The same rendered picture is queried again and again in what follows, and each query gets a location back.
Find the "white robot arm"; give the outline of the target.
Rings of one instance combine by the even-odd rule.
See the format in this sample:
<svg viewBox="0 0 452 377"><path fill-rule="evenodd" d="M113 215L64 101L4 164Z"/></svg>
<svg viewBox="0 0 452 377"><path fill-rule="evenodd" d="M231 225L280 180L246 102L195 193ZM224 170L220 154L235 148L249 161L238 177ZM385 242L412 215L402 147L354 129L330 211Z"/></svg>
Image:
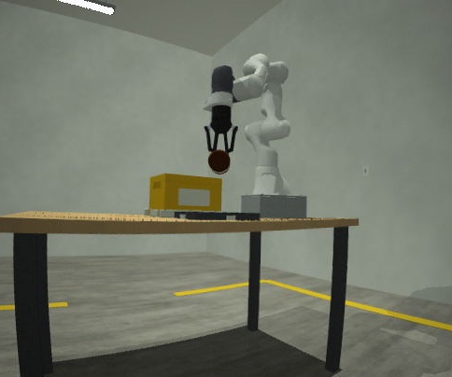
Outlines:
<svg viewBox="0 0 452 377"><path fill-rule="evenodd" d="M280 175L277 167L278 154L268 142L290 134L290 124L281 115L283 93L280 86L287 79L289 69L284 62L269 63L268 57L259 53L244 64L243 73L244 77L235 79L230 66L215 68L212 74L211 97L203 104L203 110L212 112L214 105L228 105L232 108L233 103L258 98L263 93L261 113L267 117L266 120L255 121L245 128L246 139L256 152L252 195L295 196L290 193L290 185ZM263 90L265 83L268 84Z"/></svg>

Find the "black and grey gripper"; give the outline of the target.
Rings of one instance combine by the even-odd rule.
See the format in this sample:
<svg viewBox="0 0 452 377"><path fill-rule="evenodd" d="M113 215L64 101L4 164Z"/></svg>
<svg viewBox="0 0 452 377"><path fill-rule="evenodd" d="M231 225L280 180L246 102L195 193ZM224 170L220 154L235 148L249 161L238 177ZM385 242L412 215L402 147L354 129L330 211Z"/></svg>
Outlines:
<svg viewBox="0 0 452 377"><path fill-rule="evenodd" d="M213 148L211 148L211 141L210 141L210 128L211 127L212 127L213 131L215 132ZM232 142L231 142L231 148L228 148L227 132L231 128L233 131ZM235 138L235 134L236 134L237 130L238 130L238 127L233 126L231 123L231 108L227 105L214 105L212 107L212 121L211 121L210 125L205 126L208 151L213 152L214 150L217 150L219 134L222 133L222 134L224 134L225 151L228 154L230 152L233 152L234 138Z"/></svg>

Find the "yellow plastic crate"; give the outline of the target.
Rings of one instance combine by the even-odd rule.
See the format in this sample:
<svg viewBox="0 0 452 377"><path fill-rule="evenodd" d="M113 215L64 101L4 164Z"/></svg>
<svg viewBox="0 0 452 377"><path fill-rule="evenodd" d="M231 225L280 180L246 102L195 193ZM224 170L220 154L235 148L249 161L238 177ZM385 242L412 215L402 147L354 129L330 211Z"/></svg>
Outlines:
<svg viewBox="0 0 452 377"><path fill-rule="evenodd" d="M154 188L155 183L155 188ZM162 174L150 178L150 209L221 211L222 178Z"/></svg>

